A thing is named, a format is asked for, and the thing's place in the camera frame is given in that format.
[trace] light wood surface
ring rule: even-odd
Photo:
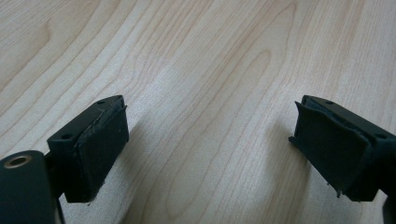
[[[327,98],[396,133],[396,2],[0,2],[0,155],[123,94],[130,142],[68,223],[382,223],[288,142]]]

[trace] black plastic part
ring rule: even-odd
[[[396,198],[396,137],[331,101],[296,103],[294,137],[320,174],[352,201],[372,201],[378,189]]]
[[[0,223],[64,223],[44,155],[23,151],[0,161]]]
[[[98,101],[48,139],[53,169],[62,176],[53,186],[69,203],[90,202],[104,184],[129,140],[125,108],[121,95]]]

